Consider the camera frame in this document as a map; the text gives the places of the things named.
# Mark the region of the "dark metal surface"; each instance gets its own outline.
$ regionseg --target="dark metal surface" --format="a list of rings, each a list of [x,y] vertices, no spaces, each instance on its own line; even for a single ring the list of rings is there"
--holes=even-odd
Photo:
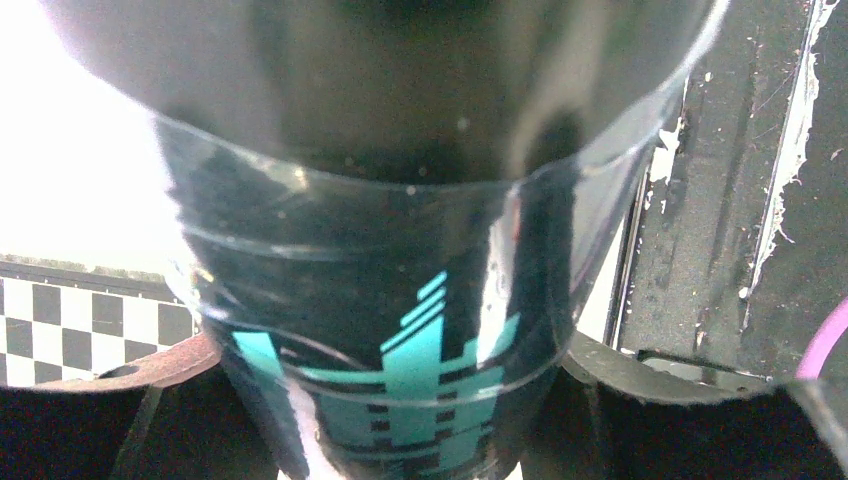
[[[816,440],[817,432],[832,440],[845,432],[844,417],[828,416],[838,408],[831,402],[844,402],[833,386],[724,392],[656,373],[580,335],[564,367],[551,398],[590,413],[550,427],[561,429],[560,465],[586,467],[557,478],[843,478],[835,459],[844,439]]]
[[[791,374],[819,325],[848,296],[848,2],[840,2],[813,47],[819,97],[798,181],[786,186],[782,224],[749,301],[741,365]],[[848,375],[848,340],[823,371]]]
[[[0,478],[276,479],[205,336],[92,382],[0,388]]]
[[[752,283],[807,17],[794,0],[735,2],[692,74],[670,180],[650,186],[641,212],[621,347],[773,373],[761,346],[743,345],[739,291]]]

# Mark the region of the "teal graphic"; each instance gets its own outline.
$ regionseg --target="teal graphic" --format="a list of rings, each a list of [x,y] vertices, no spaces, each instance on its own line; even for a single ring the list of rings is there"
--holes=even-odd
[[[418,290],[419,303],[400,319],[401,331],[380,346],[382,371],[307,368],[304,373],[322,382],[383,385],[385,393],[379,394],[382,398],[369,394],[372,404],[389,399],[435,403],[443,395],[463,399],[498,389],[503,380],[502,367],[474,372],[449,383],[439,382],[443,374],[474,367],[504,353],[513,343],[519,320],[519,314],[515,314],[500,325],[493,345],[485,351],[478,351],[479,339],[473,339],[465,343],[460,357],[443,362],[447,278],[447,273],[441,272]],[[282,375],[267,334],[241,332],[234,336],[253,368],[266,375]],[[320,402],[330,437],[349,447],[351,458],[397,461],[438,454],[438,467],[419,472],[435,474],[460,467],[474,457],[479,440],[491,431],[487,424],[494,414],[496,397],[444,408],[391,406],[369,410],[364,401],[327,395],[322,395]]]

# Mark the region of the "pink cable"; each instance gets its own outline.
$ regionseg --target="pink cable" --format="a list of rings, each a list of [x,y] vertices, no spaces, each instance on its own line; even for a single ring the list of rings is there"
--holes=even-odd
[[[801,364],[795,376],[807,379],[818,378],[830,351],[845,330],[848,330],[848,298],[843,300],[819,327],[819,331],[816,332],[813,341],[807,346],[807,351],[801,358]]]

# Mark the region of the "checkered surface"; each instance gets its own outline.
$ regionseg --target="checkered surface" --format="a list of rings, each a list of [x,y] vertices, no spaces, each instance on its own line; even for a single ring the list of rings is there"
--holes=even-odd
[[[0,385],[92,379],[195,333],[176,299],[0,277]]]

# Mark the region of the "peeling paint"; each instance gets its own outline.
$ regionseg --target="peeling paint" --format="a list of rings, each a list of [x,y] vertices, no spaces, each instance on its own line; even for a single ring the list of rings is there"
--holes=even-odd
[[[819,32],[827,24],[830,14],[840,1],[828,3],[825,0],[816,0],[812,5],[810,27],[801,53],[798,77],[795,79],[795,86],[789,99],[783,136],[772,173],[768,208],[763,222],[751,289],[759,283],[763,265],[774,253],[777,246],[775,243],[777,234],[792,242],[783,231],[783,218],[786,213],[783,193],[784,188],[790,183],[800,183],[798,172],[801,165],[807,161],[807,140],[813,124],[813,107],[819,96],[819,80],[815,73],[817,54],[812,53],[812,49],[818,40]]]
[[[686,98],[686,92],[689,87],[689,79],[683,83],[683,98]],[[660,130],[659,138],[662,142],[661,147],[654,150],[654,158],[651,160],[650,181],[651,183],[664,180],[668,185],[671,180],[671,171],[674,168],[674,157],[677,155],[677,149],[680,147],[680,132],[683,131],[683,117],[677,119],[677,126],[674,131]]]

